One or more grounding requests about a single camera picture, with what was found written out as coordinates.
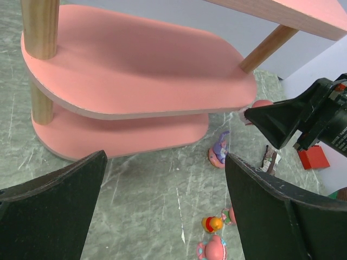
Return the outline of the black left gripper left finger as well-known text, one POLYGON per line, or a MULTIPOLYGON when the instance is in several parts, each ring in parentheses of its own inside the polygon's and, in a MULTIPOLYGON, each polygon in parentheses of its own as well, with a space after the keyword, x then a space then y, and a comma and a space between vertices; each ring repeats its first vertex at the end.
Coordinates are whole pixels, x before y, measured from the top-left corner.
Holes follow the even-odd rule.
POLYGON ((104 151, 1 190, 1 259, 80 259, 107 165, 104 151))

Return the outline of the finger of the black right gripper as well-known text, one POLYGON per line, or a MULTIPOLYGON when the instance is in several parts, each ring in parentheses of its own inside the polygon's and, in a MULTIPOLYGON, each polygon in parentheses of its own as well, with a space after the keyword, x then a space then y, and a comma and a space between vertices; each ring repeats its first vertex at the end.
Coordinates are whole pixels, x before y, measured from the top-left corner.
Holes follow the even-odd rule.
POLYGON ((293 99, 275 102, 269 106, 249 108, 245 111, 245 117, 273 147, 283 148, 299 130, 302 135, 297 140, 297 148, 309 149, 314 145, 314 138, 309 135, 309 120, 314 112, 313 97, 314 91, 307 90, 293 99))

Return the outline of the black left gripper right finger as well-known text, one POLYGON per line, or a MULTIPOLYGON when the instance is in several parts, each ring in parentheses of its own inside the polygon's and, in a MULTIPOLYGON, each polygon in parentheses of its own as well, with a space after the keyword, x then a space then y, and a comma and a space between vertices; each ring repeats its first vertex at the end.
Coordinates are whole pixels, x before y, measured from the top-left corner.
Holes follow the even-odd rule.
POLYGON ((229 153, 228 190, 245 259, 346 259, 346 202, 263 172, 229 153))

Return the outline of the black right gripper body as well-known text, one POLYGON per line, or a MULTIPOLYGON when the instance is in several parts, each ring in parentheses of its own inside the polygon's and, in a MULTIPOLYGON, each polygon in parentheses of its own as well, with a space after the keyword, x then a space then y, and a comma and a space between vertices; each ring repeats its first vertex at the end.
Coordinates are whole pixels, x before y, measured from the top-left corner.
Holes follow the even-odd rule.
POLYGON ((317 89, 304 109, 294 148, 307 151, 322 142, 346 156, 346 73, 335 81, 322 78, 313 85, 317 89))

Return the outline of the pink white frilly toy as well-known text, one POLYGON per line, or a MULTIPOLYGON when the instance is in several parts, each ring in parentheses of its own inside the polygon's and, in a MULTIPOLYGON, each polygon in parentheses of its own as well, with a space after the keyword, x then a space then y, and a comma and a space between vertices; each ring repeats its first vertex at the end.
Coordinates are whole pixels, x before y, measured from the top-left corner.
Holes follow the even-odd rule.
MULTIPOLYGON (((258 108, 263 106, 269 106, 272 105, 273 102, 270 100, 257 100, 255 101, 250 108, 258 108)), ((245 107, 241 110, 239 110, 238 115, 240 120, 245 124, 245 126, 252 125, 252 123, 245 117, 245 111, 249 109, 249 107, 245 107)))

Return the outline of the orange bear toy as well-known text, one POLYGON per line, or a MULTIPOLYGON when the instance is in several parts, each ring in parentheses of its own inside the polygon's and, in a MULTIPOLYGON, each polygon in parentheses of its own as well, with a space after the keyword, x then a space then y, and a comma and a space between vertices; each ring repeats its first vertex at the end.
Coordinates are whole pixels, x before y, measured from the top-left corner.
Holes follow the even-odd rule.
POLYGON ((222 218, 219 217, 204 217, 201 221, 203 229, 208 233, 214 233, 223 228, 222 218))

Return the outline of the pink cloud toy blue bows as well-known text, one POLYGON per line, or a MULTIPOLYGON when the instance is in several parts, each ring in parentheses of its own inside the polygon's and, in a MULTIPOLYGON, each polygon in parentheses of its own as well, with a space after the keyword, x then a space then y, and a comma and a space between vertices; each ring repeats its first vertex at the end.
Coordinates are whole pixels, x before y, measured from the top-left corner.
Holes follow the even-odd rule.
POLYGON ((227 245, 219 235, 212 235, 208 242, 199 242, 196 248, 200 260, 226 260, 227 245))

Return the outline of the pink cup toy yellow top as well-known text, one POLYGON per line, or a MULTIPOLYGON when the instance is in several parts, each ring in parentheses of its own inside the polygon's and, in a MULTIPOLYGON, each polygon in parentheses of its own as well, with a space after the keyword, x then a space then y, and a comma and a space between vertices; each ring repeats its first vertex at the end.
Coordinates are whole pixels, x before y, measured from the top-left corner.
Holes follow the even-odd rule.
POLYGON ((236 225, 236 218, 233 208, 224 208, 221 211, 221 218, 225 225, 236 225))

